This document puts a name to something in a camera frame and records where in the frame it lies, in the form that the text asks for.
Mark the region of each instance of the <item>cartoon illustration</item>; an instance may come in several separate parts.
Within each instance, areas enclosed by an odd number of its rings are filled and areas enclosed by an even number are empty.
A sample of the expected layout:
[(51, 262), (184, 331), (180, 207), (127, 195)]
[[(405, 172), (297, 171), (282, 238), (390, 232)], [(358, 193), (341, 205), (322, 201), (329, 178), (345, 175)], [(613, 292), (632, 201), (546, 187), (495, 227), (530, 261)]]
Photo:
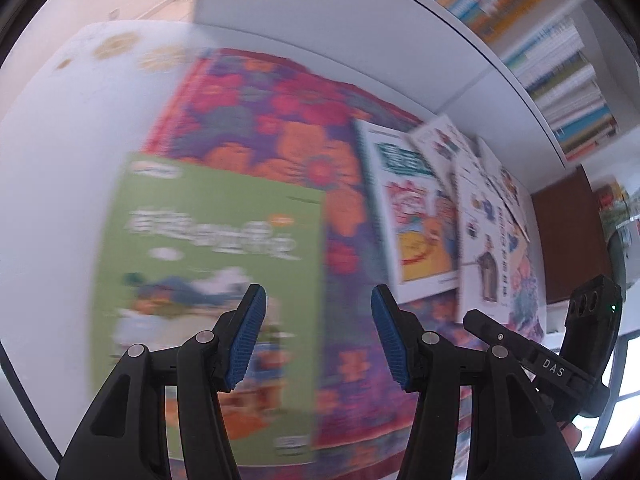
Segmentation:
[(439, 155), (443, 156), (447, 160), (453, 160), (453, 153), (451, 153), (451, 150), (449, 150), (446, 146), (443, 146), (439, 142), (434, 142), (433, 147)]
[(482, 193), (482, 209), (486, 214), (486, 219), (489, 222), (495, 222), (494, 205), (491, 202), (489, 202), (489, 199), (486, 197), (484, 193)]
[(481, 295), (483, 301), (498, 302), (498, 265), (492, 255), (494, 243), (489, 235), (484, 242), (484, 253), (478, 257), (480, 268)]
[(449, 137), (447, 134), (443, 133), (442, 130), (438, 130), (436, 129), (436, 133), (438, 134), (438, 136), (440, 137), (441, 142), (447, 147), (449, 148), (454, 154), (456, 154), (457, 152), (460, 151), (460, 147), (451, 140), (451, 137)]
[(427, 190), (411, 180), (386, 186), (396, 220), (402, 280), (408, 282), (452, 270), (440, 220), (427, 215)]
[(500, 176), (502, 177), (502, 183), (504, 187), (507, 188), (507, 191), (511, 194), (515, 203), (520, 205), (520, 200), (518, 199), (518, 187), (513, 182), (513, 177), (511, 173), (505, 170), (503, 167), (500, 167)]
[[(130, 275), (137, 280), (132, 282)], [(188, 282), (169, 276), (147, 283), (140, 273), (125, 276), (134, 288), (131, 306), (120, 310), (112, 335), (115, 358), (135, 343), (160, 350), (179, 346), (200, 330), (210, 330), (223, 312), (233, 310), (252, 279), (240, 267), (226, 267), (208, 278)], [(220, 407), (231, 440), (244, 438), (269, 425), (282, 405), (284, 366), (290, 361), (282, 349), (280, 301), (269, 297), (265, 321), (245, 378), (230, 394), (220, 395)], [(175, 396), (166, 399), (168, 422), (175, 418)]]
[(438, 192), (436, 199), (436, 216), (442, 222), (442, 237), (444, 247), (450, 256), (454, 267), (458, 264), (458, 236), (456, 205), (442, 192)]
[(451, 270), (451, 256), (444, 246), (440, 219), (429, 217), (424, 221), (424, 232), (430, 248), (427, 255), (429, 274), (442, 274)]

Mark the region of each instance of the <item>white shelf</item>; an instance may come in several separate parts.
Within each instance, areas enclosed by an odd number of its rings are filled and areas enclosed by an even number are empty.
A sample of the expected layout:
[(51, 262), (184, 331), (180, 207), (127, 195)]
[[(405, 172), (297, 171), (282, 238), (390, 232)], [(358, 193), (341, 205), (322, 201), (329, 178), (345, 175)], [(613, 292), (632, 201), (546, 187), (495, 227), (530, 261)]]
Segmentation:
[(542, 28), (557, 23), (584, 1), (542, 0), (489, 46), (500, 59), (505, 60), (525, 46)]

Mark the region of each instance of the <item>cartoon character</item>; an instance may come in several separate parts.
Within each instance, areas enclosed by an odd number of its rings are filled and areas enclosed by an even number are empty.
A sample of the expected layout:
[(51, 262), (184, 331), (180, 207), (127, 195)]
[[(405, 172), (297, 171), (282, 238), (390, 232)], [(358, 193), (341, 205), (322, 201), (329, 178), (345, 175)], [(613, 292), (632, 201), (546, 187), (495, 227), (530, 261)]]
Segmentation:
[(443, 133), (441, 130), (436, 130), (438, 136), (440, 137), (440, 142), (442, 142), (447, 148), (449, 148), (453, 153), (457, 153), (460, 151), (460, 147), (451, 140), (447, 134)]
[(484, 253), (476, 260), (480, 269), (481, 296), (483, 301), (498, 302), (498, 264), (491, 251), (494, 243), (489, 235), (484, 242)]
[(451, 256), (444, 247), (442, 224), (440, 219), (429, 217), (424, 221), (424, 232), (430, 247), (427, 263), (428, 276), (442, 274), (451, 270)]
[(428, 256), (433, 248), (421, 231), (406, 230), (398, 233), (402, 267), (402, 281), (410, 282), (430, 276)]
[(407, 180), (403, 186), (393, 182), (386, 186), (396, 225), (408, 226), (421, 222), (427, 216), (426, 199), (428, 191)]
[(484, 209), (484, 213), (486, 214), (486, 219), (489, 222), (495, 223), (494, 205), (491, 202), (489, 202), (488, 198), (484, 193), (482, 193), (482, 209)]
[(518, 199), (518, 187), (515, 185), (511, 173), (509, 173), (504, 168), (500, 168), (500, 176), (502, 177), (502, 183), (504, 184), (504, 187), (506, 187), (507, 191), (511, 193), (511, 196), (513, 196), (515, 203), (517, 205), (520, 205), (520, 200)]

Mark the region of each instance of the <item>children's book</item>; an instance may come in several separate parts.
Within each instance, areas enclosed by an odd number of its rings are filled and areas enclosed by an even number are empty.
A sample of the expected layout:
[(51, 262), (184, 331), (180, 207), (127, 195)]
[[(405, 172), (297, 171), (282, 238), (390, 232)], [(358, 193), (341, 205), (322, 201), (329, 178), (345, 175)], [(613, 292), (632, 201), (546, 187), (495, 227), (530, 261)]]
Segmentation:
[(452, 183), (454, 162), (458, 160), (469, 170), (475, 168), (480, 172), (480, 162), (471, 151), (466, 137), (460, 133), (448, 116), (440, 115), (411, 131), (409, 138), (424, 160), (433, 168), (445, 192), (455, 202), (455, 188)]
[[(126, 349), (180, 346), (238, 307), (266, 317), (244, 380), (219, 394), (239, 465), (313, 460), (324, 192), (148, 155), (129, 159), (104, 230), (92, 312), (97, 390)], [(168, 447), (181, 458), (175, 389)]]
[(370, 209), (398, 303), (458, 286), (455, 206), (406, 134), (357, 121)]
[(526, 216), (522, 209), (522, 200), (525, 196), (529, 196), (529, 192), (506, 170), (483, 139), (478, 139), (478, 147), (480, 148), (480, 158), (487, 177), (502, 200), (504, 200), (504, 205), (513, 215), (513, 219), (528, 242), (529, 233), (527, 232)]
[(468, 168), (456, 165), (460, 286), (458, 322), (477, 308), (499, 323), (511, 306), (510, 238), (513, 224), (498, 193)]

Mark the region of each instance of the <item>orange flower pattern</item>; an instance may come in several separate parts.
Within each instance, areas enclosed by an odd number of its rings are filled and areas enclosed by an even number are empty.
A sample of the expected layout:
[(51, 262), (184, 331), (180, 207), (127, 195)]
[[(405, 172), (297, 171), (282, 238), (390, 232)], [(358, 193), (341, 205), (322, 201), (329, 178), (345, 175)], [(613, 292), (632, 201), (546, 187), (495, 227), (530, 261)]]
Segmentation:
[[(388, 458), (393, 454), (388, 445), (373, 445), (372, 435), (410, 426), (415, 399), (392, 381), (371, 319), (371, 287), (387, 278), (367, 214), (351, 120), (402, 131), (419, 120), (291, 60), (231, 49), (197, 60), (167, 108), (150, 134), (148, 153), (325, 192), (326, 285), (321, 293), (326, 334), (322, 388), (316, 395), (318, 463), (309, 470), (243, 470), (242, 476), (304, 480), (321, 472), (334, 478)], [(453, 204), (441, 201), (436, 212), (455, 219)], [(510, 326), (537, 338), (542, 332), (536, 324), (536, 280), (526, 257), (514, 272)], [(477, 348), (478, 341), (454, 323), (456, 307), (455, 291), (401, 305), (414, 312), (426, 330)], [(461, 404), (461, 410), (468, 415), (467, 404)], [(171, 413), (169, 418), (175, 423)], [(343, 446), (345, 442), (359, 444)]]
[(338, 368), (346, 383), (353, 383), (364, 379), (371, 364), (367, 361), (366, 350), (351, 350), (340, 352), (342, 364)]

